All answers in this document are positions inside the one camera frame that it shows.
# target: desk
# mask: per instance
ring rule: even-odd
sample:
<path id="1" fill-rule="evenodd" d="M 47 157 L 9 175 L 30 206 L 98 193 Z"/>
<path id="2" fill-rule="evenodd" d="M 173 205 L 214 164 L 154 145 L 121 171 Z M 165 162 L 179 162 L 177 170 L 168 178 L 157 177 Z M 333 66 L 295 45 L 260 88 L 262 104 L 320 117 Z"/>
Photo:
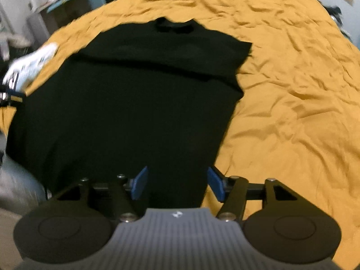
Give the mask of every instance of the desk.
<path id="1" fill-rule="evenodd" d="M 56 30 L 104 4 L 105 0 L 55 0 L 39 7 L 27 18 L 34 47 L 39 48 Z"/>

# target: wrinkled fabric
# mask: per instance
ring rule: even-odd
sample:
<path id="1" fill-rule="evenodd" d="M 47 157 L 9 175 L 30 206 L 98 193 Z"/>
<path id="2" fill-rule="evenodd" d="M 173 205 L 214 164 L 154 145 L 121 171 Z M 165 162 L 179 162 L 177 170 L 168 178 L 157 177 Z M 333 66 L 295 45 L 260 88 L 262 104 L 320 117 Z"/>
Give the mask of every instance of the wrinkled fabric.
<path id="1" fill-rule="evenodd" d="M 353 269 L 360 253 L 360 52 L 316 0 L 117 0 L 52 35 L 59 50 L 28 93 L 101 31 L 161 16 L 196 19 L 253 43 L 237 75 L 245 96 L 215 165 L 250 182 L 277 178 L 333 216 L 342 230 L 334 260 Z M 1 109 L 5 132 L 13 114 Z M 249 203 L 246 216 L 259 208 Z M 203 205 L 214 213 L 220 207 L 211 192 Z"/>

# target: logo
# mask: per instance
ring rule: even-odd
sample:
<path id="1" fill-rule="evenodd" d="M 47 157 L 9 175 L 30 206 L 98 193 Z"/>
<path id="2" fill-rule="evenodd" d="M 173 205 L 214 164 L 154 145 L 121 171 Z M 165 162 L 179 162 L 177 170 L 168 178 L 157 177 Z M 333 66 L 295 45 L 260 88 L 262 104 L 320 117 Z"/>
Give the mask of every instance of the logo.
<path id="1" fill-rule="evenodd" d="M 182 212 L 181 211 L 176 211 L 172 214 L 172 216 L 174 216 L 175 218 L 180 218 L 182 216 Z"/>

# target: white cloth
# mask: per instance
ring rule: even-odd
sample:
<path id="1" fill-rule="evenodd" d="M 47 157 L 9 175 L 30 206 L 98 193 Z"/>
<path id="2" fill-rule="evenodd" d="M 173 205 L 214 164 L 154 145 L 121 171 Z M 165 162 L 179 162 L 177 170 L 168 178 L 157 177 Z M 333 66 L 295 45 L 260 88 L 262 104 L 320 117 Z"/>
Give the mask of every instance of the white cloth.
<path id="1" fill-rule="evenodd" d="M 58 47 L 57 43 L 50 43 L 36 52 L 14 60 L 2 83 L 17 92 L 23 92 L 34 81 L 44 65 L 53 58 Z"/>
<path id="2" fill-rule="evenodd" d="M 44 201 L 44 187 L 5 154 L 0 166 L 0 208 L 24 215 Z"/>

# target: black round disc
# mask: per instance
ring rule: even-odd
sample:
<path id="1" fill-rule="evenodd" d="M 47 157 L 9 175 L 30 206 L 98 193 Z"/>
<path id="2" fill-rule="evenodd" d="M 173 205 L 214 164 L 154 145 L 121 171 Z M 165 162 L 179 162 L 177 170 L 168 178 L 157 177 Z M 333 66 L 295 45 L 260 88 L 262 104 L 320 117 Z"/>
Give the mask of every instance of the black round disc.
<path id="1" fill-rule="evenodd" d="M 62 201 L 24 216 L 14 229 L 19 252 L 32 260 L 58 264 L 89 257 L 110 239 L 112 227 L 99 212 Z"/>
<path id="2" fill-rule="evenodd" d="M 332 257 L 340 243 L 341 232 L 336 221 L 319 216 L 251 215 L 243 232 L 249 243 L 274 260 L 308 264 Z"/>

